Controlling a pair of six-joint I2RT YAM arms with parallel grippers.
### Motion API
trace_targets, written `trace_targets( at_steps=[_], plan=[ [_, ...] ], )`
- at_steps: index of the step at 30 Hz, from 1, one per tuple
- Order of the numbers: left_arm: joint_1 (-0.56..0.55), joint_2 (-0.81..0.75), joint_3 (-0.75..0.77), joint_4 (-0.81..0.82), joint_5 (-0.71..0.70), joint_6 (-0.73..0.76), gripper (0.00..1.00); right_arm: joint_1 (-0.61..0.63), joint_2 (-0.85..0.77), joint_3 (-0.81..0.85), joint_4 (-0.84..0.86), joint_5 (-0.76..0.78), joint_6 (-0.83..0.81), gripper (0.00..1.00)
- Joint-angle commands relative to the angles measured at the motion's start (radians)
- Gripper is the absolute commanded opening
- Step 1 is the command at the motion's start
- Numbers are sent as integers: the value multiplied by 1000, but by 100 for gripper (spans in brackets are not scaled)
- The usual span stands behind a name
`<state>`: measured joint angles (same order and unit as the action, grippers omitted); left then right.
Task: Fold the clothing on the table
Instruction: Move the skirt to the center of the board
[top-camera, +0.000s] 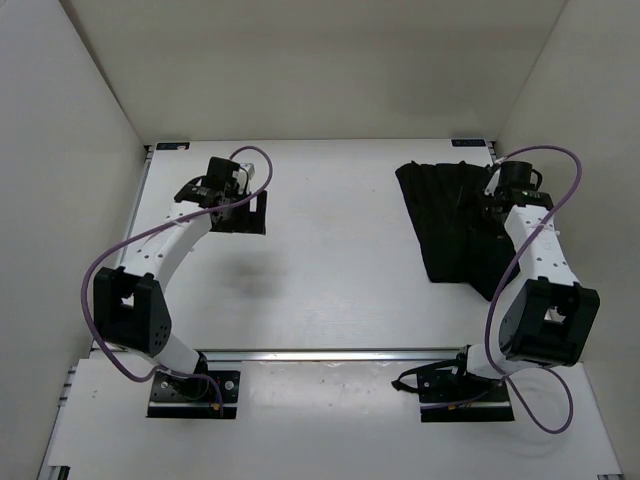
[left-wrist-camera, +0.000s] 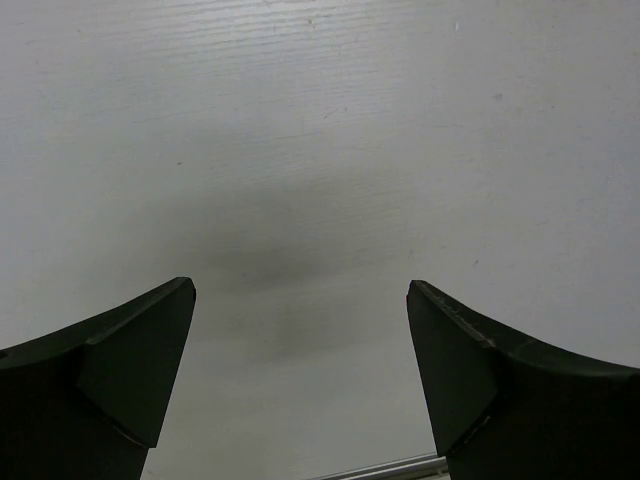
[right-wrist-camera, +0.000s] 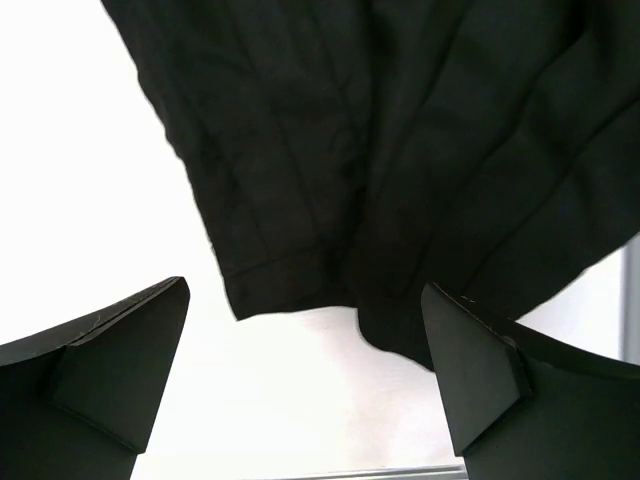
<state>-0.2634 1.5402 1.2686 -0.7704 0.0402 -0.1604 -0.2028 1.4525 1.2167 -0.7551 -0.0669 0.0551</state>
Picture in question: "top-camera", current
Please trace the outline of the black pleated skirt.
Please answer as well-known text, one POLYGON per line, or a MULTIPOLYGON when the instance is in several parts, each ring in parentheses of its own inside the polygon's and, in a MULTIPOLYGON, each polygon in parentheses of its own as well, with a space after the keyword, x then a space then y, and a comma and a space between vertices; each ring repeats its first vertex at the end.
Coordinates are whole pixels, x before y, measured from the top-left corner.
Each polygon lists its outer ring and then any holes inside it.
POLYGON ((501 221, 484 213, 488 169, 410 162, 395 171, 429 280, 468 284, 490 301, 515 255, 501 221))

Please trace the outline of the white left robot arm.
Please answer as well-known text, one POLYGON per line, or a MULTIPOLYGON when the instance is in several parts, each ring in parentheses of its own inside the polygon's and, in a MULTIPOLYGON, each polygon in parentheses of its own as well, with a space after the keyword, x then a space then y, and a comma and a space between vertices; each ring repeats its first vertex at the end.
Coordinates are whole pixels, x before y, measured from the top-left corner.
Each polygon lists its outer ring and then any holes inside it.
POLYGON ((265 234, 267 192, 264 186, 251 189, 254 175, 251 163, 212 157, 206 173, 176 193, 163 223, 135 236, 134 252, 93 278, 89 326, 95 341, 103 350, 133 352, 173 375, 188 398, 206 392, 209 373, 204 355, 174 334, 165 291, 206 234, 265 234))

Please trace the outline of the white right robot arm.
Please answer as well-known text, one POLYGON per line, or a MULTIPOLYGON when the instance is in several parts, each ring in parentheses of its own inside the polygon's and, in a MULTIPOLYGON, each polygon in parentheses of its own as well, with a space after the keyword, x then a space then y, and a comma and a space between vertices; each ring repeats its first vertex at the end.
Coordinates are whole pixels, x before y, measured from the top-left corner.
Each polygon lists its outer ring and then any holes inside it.
POLYGON ((460 352, 448 376, 449 391, 471 400, 485 383, 530 368, 571 367, 580 359, 600 297, 581 285, 568 265, 555 226, 551 197, 532 188, 485 188, 483 216, 502 223, 516 256, 520 286, 497 328, 498 300, 491 300, 481 344, 460 352))

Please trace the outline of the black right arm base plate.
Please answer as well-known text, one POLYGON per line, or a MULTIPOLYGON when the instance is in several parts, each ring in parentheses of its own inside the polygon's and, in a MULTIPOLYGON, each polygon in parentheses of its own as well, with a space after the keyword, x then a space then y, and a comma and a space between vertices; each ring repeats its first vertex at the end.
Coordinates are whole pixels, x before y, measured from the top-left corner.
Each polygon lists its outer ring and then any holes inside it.
POLYGON ((496 423, 515 420, 507 387, 498 380, 470 375, 458 360, 414 367, 391 382, 415 394, 422 423, 496 423))

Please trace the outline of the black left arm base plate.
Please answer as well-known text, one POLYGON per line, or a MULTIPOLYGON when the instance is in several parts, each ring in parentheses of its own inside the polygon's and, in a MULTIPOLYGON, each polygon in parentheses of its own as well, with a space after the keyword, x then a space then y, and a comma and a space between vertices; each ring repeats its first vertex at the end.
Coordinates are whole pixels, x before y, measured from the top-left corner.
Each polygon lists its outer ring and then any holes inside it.
POLYGON ((206 380, 179 380, 165 373, 155 374, 151 384, 147 417, 154 419, 234 420, 240 392, 239 370, 209 370, 218 385, 222 401, 206 380))

